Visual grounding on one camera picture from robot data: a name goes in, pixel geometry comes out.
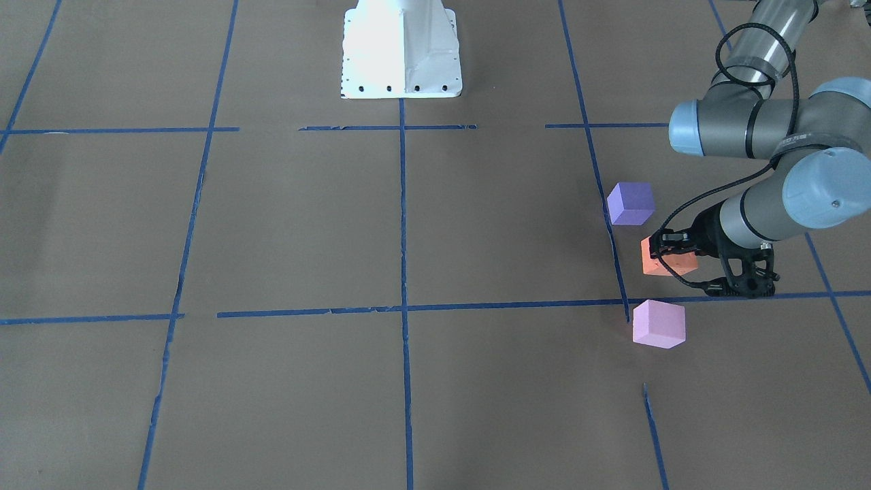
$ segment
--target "pink cube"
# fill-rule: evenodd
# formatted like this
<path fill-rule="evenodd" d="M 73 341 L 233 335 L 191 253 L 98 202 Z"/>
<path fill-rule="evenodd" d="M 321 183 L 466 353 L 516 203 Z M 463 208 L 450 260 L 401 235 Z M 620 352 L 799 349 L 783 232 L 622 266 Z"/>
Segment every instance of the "pink cube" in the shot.
<path fill-rule="evenodd" d="M 683 306 L 649 299 L 632 313 L 632 342 L 671 349 L 686 341 Z"/>
<path fill-rule="evenodd" d="M 647 182 L 619 182 L 608 195 L 612 225 L 643 225 L 654 211 L 653 188 Z"/>

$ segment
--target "orange cube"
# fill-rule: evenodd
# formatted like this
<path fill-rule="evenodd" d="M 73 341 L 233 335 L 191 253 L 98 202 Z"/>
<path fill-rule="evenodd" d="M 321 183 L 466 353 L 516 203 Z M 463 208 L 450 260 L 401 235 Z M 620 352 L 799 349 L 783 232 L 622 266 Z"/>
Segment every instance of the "orange cube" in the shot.
<path fill-rule="evenodd" d="M 671 276 L 668 270 L 659 263 L 657 259 L 651 259 L 651 237 L 648 236 L 641 241 L 641 269 L 648 276 Z M 695 254 L 683 255 L 666 255 L 663 257 L 665 263 L 669 265 L 675 272 L 684 275 L 687 272 L 693 272 L 699 268 L 699 259 Z"/>

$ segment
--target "blue tape line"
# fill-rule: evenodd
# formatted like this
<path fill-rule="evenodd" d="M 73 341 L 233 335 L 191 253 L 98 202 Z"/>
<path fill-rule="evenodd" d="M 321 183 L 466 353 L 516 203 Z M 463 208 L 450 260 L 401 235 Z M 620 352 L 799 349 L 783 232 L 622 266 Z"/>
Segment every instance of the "blue tape line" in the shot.
<path fill-rule="evenodd" d="M 66 128 L 66 129 L 13 129 L 8 134 L 115 134 L 115 133 L 237 133 L 238 126 L 208 127 L 95 127 L 95 128 Z"/>
<path fill-rule="evenodd" d="M 617 273 L 617 283 L 620 287 L 620 297 L 623 299 L 623 310 L 626 314 L 626 322 L 630 322 L 629 302 L 626 300 L 626 286 L 623 282 L 623 272 L 620 270 L 620 259 L 617 253 L 617 242 L 614 240 L 614 230 L 611 229 L 611 217 L 608 214 L 608 202 L 605 199 L 604 188 L 602 187 L 602 176 L 599 174 L 598 162 L 596 160 L 596 148 L 593 145 L 593 134 L 590 131 L 590 119 L 587 117 L 587 107 L 584 102 L 584 91 L 581 89 L 581 78 L 577 74 L 577 63 L 575 62 L 575 50 L 571 46 L 571 36 L 569 35 L 569 25 L 565 19 L 565 7 L 563 0 L 557 0 L 559 3 L 559 15 L 563 21 L 563 34 L 565 35 L 565 46 L 569 51 L 569 60 L 571 61 L 571 72 L 575 77 L 575 89 L 577 90 L 577 102 L 581 108 L 581 118 L 584 120 L 584 131 L 587 135 L 587 146 L 590 148 L 590 160 L 593 165 L 593 173 L 596 176 L 596 187 L 598 187 L 599 198 L 602 200 L 602 216 L 604 224 L 608 230 L 608 238 L 611 240 L 611 254 L 614 258 L 614 271 Z"/>
<path fill-rule="evenodd" d="M 299 131 L 399 131 L 399 126 L 305 126 Z"/>
<path fill-rule="evenodd" d="M 252 318 L 261 316 L 349 315 L 355 313 L 392 313 L 401 310 L 401 306 L 367 306 L 357 308 L 311 308 L 304 310 L 221 311 L 216 317 Z"/>
<path fill-rule="evenodd" d="M 421 130 L 430 130 L 430 131 L 444 131 L 444 130 L 456 130 L 463 131 L 466 129 L 477 129 L 477 124 L 454 124 L 454 125 L 434 125 L 434 126 L 405 126 L 406 131 L 421 131 Z"/>
<path fill-rule="evenodd" d="M 826 285 L 826 291 L 828 292 L 829 300 L 832 302 L 832 306 L 834 307 L 834 313 L 838 316 L 838 321 L 841 322 L 841 329 L 844 330 L 844 337 L 847 338 L 847 343 L 850 345 L 850 350 L 853 352 L 853 358 L 856 360 L 856 365 L 859 366 L 859 372 L 862 375 L 862 379 L 865 381 L 865 387 L 868 389 L 868 394 L 871 394 L 871 378 L 868 377 L 868 370 L 865 369 L 865 363 L 862 362 L 862 356 L 859 354 L 859 349 L 856 347 L 856 342 L 853 340 L 853 334 L 850 332 L 850 327 L 847 326 L 847 320 L 844 318 L 844 314 L 841 312 L 841 306 L 838 304 L 838 299 L 832 291 L 832 285 L 828 281 L 826 270 L 822 267 L 822 261 L 820 260 L 820 256 L 817 254 L 814 241 L 811 240 L 811 235 L 807 233 L 805 233 L 805 239 L 807 240 L 807 246 L 811 249 L 811 255 L 814 256 L 814 262 L 817 264 L 817 269 L 820 271 L 822 282 Z"/>
<path fill-rule="evenodd" d="M 405 131 L 445 131 L 454 130 L 461 131 L 466 129 L 477 129 L 478 125 L 469 124 L 454 124 L 454 125 L 433 125 L 433 126 L 405 126 Z M 305 126 L 299 131 L 400 131 L 399 126 Z"/>
<path fill-rule="evenodd" d="M 406 488 L 415 488 L 415 454 L 411 430 L 411 362 L 408 352 L 408 203 L 406 201 L 405 174 L 405 99 L 399 99 L 399 205 L 400 250 L 402 252 L 402 379 L 405 391 L 405 479 Z"/>
<path fill-rule="evenodd" d="M 723 19 L 719 17 L 719 11 L 717 10 L 717 5 L 714 4 L 713 0 L 708 0 L 708 3 L 711 5 L 711 10 L 713 10 L 713 16 L 717 19 L 717 25 L 719 26 L 719 31 L 723 33 L 723 36 L 728 32 L 726 27 L 723 25 Z M 726 47 L 729 48 L 729 51 L 732 50 L 732 41 L 726 41 Z"/>
<path fill-rule="evenodd" d="M 665 462 L 662 460 L 662 448 L 659 446 L 659 433 L 656 430 L 656 419 L 653 418 L 653 409 L 651 408 L 650 394 L 647 392 L 647 383 L 644 383 L 644 388 L 647 424 L 649 424 L 651 428 L 651 439 L 653 439 L 653 450 L 656 452 L 656 464 L 659 467 L 659 478 L 662 480 L 662 490 L 668 490 L 668 475 L 665 474 Z"/>
<path fill-rule="evenodd" d="M 834 297 L 865 297 L 871 296 L 871 291 L 835 291 Z"/>
<path fill-rule="evenodd" d="M 55 2 L 55 8 L 51 13 L 51 19 L 49 20 L 48 26 L 45 28 L 43 41 L 39 44 L 37 55 L 35 58 L 33 58 L 33 64 L 30 65 L 30 71 L 27 72 L 27 78 L 24 79 L 24 86 L 21 88 L 21 92 L 18 94 L 18 100 L 15 103 L 15 108 L 12 109 L 12 115 L 9 117 L 9 122 L 6 124 L 6 133 L 0 139 L 0 154 L 3 154 L 3 150 L 6 147 L 6 141 L 9 140 L 9 131 L 12 130 L 12 127 L 15 125 L 15 120 L 18 119 L 18 113 L 21 111 L 21 104 L 24 103 L 24 96 L 27 95 L 27 89 L 30 88 L 30 82 L 33 80 L 33 74 L 37 72 L 37 66 L 39 66 L 39 60 L 43 57 L 45 45 L 49 42 L 49 36 L 51 36 L 51 30 L 54 29 L 54 23 L 57 19 L 57 13 L 60 11 L 60 3 L 61 0 L 57 0 Z"/>
<path fill-rule="evenodd" d="M 171 315 L 102 315 L 102 316 L 48 316 L 42 318 L 7 318 L 0 325 L 41 325 L 47 323 L 107 323 L 169 320 Z"/>
<path fill-rule="evenodd" d="M 170 344 L 172 337 L 175 335 L 175 325 L 178 318 L 179 306 L 181 304 L 181 293 L 185 287 L 185 273 L 187 271 L 187 262 L 191 254 L 191 243 L 193 242 L 193 230 L 197 223 L 197 212 L 199 211 L 199 199 L 203 192 L 203 179 L 206 176 L 206 164 L 209 160 L 209 151 L 212 146 L 212 135 L 215 127 L 215 120 L 218 118 L 218 105 L 220 102 L 221 86 L 224 84 L 224 73 L 226 72 L 226 63 L 230 57 L 230 44 L 233 41 L 233 27 L 236 24 L 236 12 L 239 10 L 239 0 L 233 0 L 233 11 L 230 14 L 230 25 L 227 28 L 226 42 L 224 44 L 224 56 L 221 59 L 220 71 L 218 73 L 218 83 L 215 86 L 215 96 L 212 102 L 212 116 L 209 119 L 209 131 L 206 132 L 206 144 L 203 147 L 203 158 L 199 163 L 199 175 L 197 176 L 197 187 L 193 194 L 193 205 L 191 208 L 191 219 L 187 224 L 187 236 L 185 238 L 185 249 L 181 255 L 181 265 L 179 267 L 179 285 L 175 291 L 175 298 L 172 301 L 172 316 L 169 320 L 169 326 L 166 329 L 166 343 L 164 344 L 163 362 L 160 370 L 160 385 L 158 395 L 154 398 L 154 407 L 152 408 L 151 423 L 148 426 L 148 438 L 145 442 L 145 453 L 142 457 L 142 468 L 139 471 L 138 490 L 145 490 L 145 481 L 148 478 L 148 466 L 151 463 L 152 449 L 154 447 L 154 433 L 157 431 L 158 418 L 160 415 L 160 404 L 163 400 L 163 392 L 166 384 L 166 373 L 169 368 L 170 359 Z"/>
<path fill-rule="evenodd" d="M 515 308 L 561 308 L 569 306 L 605 306 L 623 304 L 619 299 L 588 299 L 568 301 L 526 301 L 514 303 L 446 303 L 446 304 L 416 304 L 408 307 L 409 311 L 445 311 L 445 310 L 510 310 Z"/>
<path fill-rule="evenodd" d="M 556 123 L 544 125 L 547 129 L 582 129 L 585 127 L 668 127 L 668 123 Z"/>
<path fill-rule="evenodd" d="M 663 297 L 663 298 L 629 298 L 629 303 L 631 304 L 641 304 L 648 299 L 652 299 L 653 301 L 661 301 L 664 303 L 710 303 L 710 302 L 721 302 L 721 301 L 778 301 L 778 300 L 790 300 L 790 299 L 813 299 L 813 298 L 824 298 L 828 297 L 829 294 L 827 292 L 812 292 L 812 293 L 779 293 L 777 295 L 771 297 L 750 299 L 745 298 L 743 296 L 674 296 L 674 297 Z"/>
<path fill-rule="evenodd" d="M 871 291 L 840 291 L 834 293 L 842 297 L 868 297 Z M 750 300 L 745 297 L 715 297 L 715 296 L 671 296 L 653 298 L 627 298 L 629 304 L 641 304 L 648 299 L 664 303 L 716 303 L 727 301 L 779 301 L 798 299 L 826 298 L 826 291 L 809 293 L 779 293 L 776 296 Z M 432 303 L 410 304 L 408 311 L 448 311 L 448 310 L 510 310 L 521 308 L 565 308 L 580 306 L 615 306 L 623 304 L 620 298 L 613 299 L 579 299 L 558 301 L 523 301 L 505 303 Z M 396 313 L 402 311 L 402 306 L 366 306 L 352 308 L 312 308 L 300 310 L 251 310 L 251 311 L 221 311 L 217 318 L 251 318 L 261 316 L 313 316 L 313 315 L 348 315 L 357 313 Z"/>

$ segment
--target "blue joint cap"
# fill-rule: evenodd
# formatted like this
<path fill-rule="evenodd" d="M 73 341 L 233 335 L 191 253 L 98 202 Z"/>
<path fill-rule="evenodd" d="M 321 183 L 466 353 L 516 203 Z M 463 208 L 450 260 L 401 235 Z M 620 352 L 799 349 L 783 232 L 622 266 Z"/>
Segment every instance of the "blue joint cap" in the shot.
<path fill-rule="evenodd" d="M 678 153 L 705 156 L 702 139 L 699 136 L 699 102 L 681 102 L 672 112 L 668 123 L 668 140 Z"/>
<path fill-rule="evenodd" d="M 871 209 L 871 160 L 851 148 L 811 153 L 783 183 L 783 205 L 793 221 L 821 229 Z"/>
<path fill-rule="evenodd" d="M 871 80 L 859 77 L 836 78 L 820 85 L 811 97 L 821 92 L 839 92 L 849 95 L 871 109 Z"/>

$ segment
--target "grid square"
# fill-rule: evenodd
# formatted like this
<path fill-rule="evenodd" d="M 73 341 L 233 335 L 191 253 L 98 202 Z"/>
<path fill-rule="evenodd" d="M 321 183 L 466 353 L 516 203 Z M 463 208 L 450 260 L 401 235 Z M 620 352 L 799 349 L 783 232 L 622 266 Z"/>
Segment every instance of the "grid square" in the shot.
<path fill-rule="evenodd" d="M 148 488 L 405 488 L 398 314 L 186 316 Z"/>
<path fill-rule="evenodd" d="M 570 2 L 565 10 L 590 122 L 668 122 L 717 71 L 722 34 L 708 2 Z"/>
<path fill-rule="evenodd" d="M 166 322 L 4 326 L 0 487 L 135 488 Z"/>
<path fill-rule="evenodd" d="M 856 344 L 856 350 L 859 351 L 862 363 L 865 364 L 865 369 L 868 370 L 871 368 L 871 330 L 867 327 L 871 297 L 839 297 L 838 306 L 841 307 L 841 313 L 847 321 L 850 335 L 853 336 L 853 341 Z M 860 376 L 858 367 L 856 367 L 855 373 L 854 379 L 858 380 Z"/>
<path fill-rule="evenodd" d="M 166 313 L 197 134 L 13 136 L 0 159 L 0 318 Z"/>
<path fill-rule="evenodd" d="M 459 2 L 463 95 L 411 99 L 408 123 L 534 126 L 581 119 L 554 2 Z"/>
<path fill-rule="evenodd" d="M 761 160 L 705 157 L 675 153 L 668 142 L 667 128 L 594 129 L 599 169 L 606 188 L 624 180 L 640 180 L 653 185 L 657 210 L 641 227 L 615 227 L 620 265 L 629 297 L 702 296 L 674 278 L 645 276 L 642 272 L 638 244 L 662 225 L 674 209 L 696 195 L 722 184 L 752 174 L 764 163 Z M 676 217 L 672 229 L 687 228 L 696 215 L 745 187 L 736 187 L 711 196 Z M 776 283 L 779 293 L 820 292 L 825 286 L 803 236 L 774 244 L 774 270 L 781 275 Z M 687 275 L 691 281 L 707 281 L 723 276 L 719 260 L 699 258 L 699 269 Z"/>
<path fill-rule="evenodd" d="M 66 2 L 16 129 L 204 126 L 232 2 Z"/>
<path fill-rule="evenodd" d="M 687 305 L 684 348 L 645 353 L 673 487 L 868 486 L 871 405 L 838 319 L 783 301 Z"/>
<path fill-rule="evenodd" d="M 620 298 L 584 136 L 408 133 L 412 303 Z"/>
<path fill-rule="evenodd" d="M 832 289 L 871 290 L 871 261 L 864 240 L 856 238 L 871 236 L 871 216 L 857 216 L 810 235 Z"/>
<path fill-rule="evenodd" d="M 413 312 L 415 488 L 653 488 L 620 306 Z"/>
<path fill-rule="evenodd" d="M 54 0 L 7 2 L 0 7 L 0 127 L 6 129 L 18 94 L 33 65 Z"/>
<path fill-rule="evenodd" d="M 214 136 L 182 311 L 397 305 L 398 132 Z"/>
<path fill-rule="evenodd" d="M 396 100 L 341 98 L 345 10 L 356 2 L 242 2 L 218 121 L 246 129 L 398 125 Z"/>

